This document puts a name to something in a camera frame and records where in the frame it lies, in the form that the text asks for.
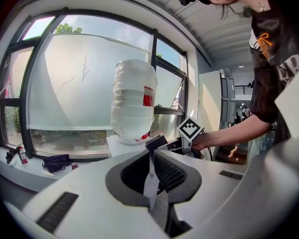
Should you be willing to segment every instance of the sky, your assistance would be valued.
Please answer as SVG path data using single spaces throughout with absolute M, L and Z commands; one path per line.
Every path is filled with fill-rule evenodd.
M 54 17 L 48 17 L 38 19 L 30 28 L 25 39 L 40 36 L 48 24 L 53 20 Z M 84 34 L 100 35 L 104 37 L 110 37 L 119 41 L 132 44 L 141 49 L 149 50 L 150 47 L 150 34 L 130 26 L 128 24 L 89 15 L 68 15 L 64 18 L 61 24 L 68 23 L 69 26 L 73 27 L 73 30 L 80 27 Z M 179 53 L 173 48 L 158 40 L 157 42 L 157 53 L 162 55 L 162 58 L 169 63 L 180 67 L 179 65 Z

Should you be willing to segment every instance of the window frame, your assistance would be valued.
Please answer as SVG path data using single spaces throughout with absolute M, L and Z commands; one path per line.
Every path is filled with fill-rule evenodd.
M 150 34 L 150 44 L 149 44 L 149 63 L 154 67 L 156 71 L 156 66 L 159 65 L 160 67 L 172 72 L 173 74 L 181 77 L 183 79 L 183 87 L 184 87 L 184 104 L 183 110 L 175 110 L 169 108 L 161 108 L 161 107 L 154 107 L 154 114 L 164 114 L 164 115 L 178 115 L 181 116 L 181 121 L 186 118 L 186 110 L 187 110 L 187 93 L 188 93 L 188 77 L 186 73 L 188 73 L 188 64 L 187 64 L 187 54 L 183 52 L 179 47 L 169 41 L 167 38 L 162 36 L 158 33 L 157 29 L 152 29 L 146 25 L 143 25 L 137 21 L 132 19 L 116 15 L 109 12 L 99 11 L 99 10 L 90 10 L 90 9 L 68 9 L 67 7 L 62 10 L 46 12 L 42 14 L 38 14 L 35 16 L 29 16 L 24 23 L 20 26 L 18 31 L 15 33 L 14 37 L 12 38 L 10 45 L 3 57 L 3 60 L 0 65 L 0 79 L 3 75 L 3 69 L 5 66 L 5 62 L 7 57 L 11 55 L 12 52 L 16 52 L 18 50 L 22 50 L 25 48 L 33 47 L 33 51 L 29 57 L 27 62 L 22 83 L 21 83 L 21 90 L 19 98 L 10 98 L 10 99 L 3 99 L 0 98 L 0 147 L 5 147 L 8 149 L 15 149 L 16 146 L 12 145 L 8 142 L 5 142 L 4 139 L 6 137 L 6 129 L 5 129 L 5 118 L 4 118 L 4 108 L 5 107 L 18 107 L 19 108 L 19 120 L 20 120 L 20 132 L 22 137 L 22 142 L 24 148 L 26 150 L 26 155 L 28 158 L 45 158 L 47 156 L 51 156 L 54 154 L 49 153 L 41 153 L 35 150 L 30 129 L 27 128 L 27 120 L 28 120 L 28 94 L 29 94 L 29 81 L 31 76 L 31 71 L 35 60 L 38 56 L 38 53 L 49 35 L 49 33 L 53 33 L 57 26 L 62 22 L 62 20 L 68 15 L 90 15 L 90 16 L 98 16 L 104 17 L 108 19 L 117 20 L 119 22 L 131 25 L 136 27 L 144 32 Z M 42 32 L 41 36 L 33 37 L 27 40 L 23 40 L 29 29 L 32 27 L 33 23 L 37 19 L 45 18 L 54 16 L 54 19 L 50 22 L 50 24 L 46 27 L 46 29 Z M 167 62 L 166 60 L 156 56 L 156 47 L 157 47 L 157 40 L 160 39 L 161 41 L 165 42 L 167 45 L 172 47 L 182 56 L 182 67 L 186 73 L 182 70 L 177 68 L 176 66 L 172 65 L 171 63 Z M 80 155 L 71 155 L 71 159 L 74 162 L 91 162 L 91 161 L 98 161 L 108 157 L 107 154 L 91 154 L 88 151 L 82 151 L 83 153 Z

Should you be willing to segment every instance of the white blind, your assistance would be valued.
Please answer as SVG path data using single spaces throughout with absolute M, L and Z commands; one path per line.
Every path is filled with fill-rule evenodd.
M 109 38 L 54 35 L 33 67 L 29 127 L 109 129 L 116 64 L 147 58 L 146 50 Z

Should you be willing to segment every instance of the navy bag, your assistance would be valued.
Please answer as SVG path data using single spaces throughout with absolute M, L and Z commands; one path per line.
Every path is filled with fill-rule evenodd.
M 45 157 L 43 159 L 43 162 L 43 168 L 46 168 L 50 173 L 54 173 L 59 170 L 64 170 L 66 166 L 72 164 L 72 162 L 70 162 L 69 154 Z

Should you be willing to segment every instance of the hand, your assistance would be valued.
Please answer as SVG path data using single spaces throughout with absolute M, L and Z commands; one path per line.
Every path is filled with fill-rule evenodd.
M 203 150 L 205 148 L 207 148 L 204 144 L 204 140 L 203 140 L 203 134 L 199 134 L 192 142 L 191 145 L 192 149 L 196 149 L 196 150 Z

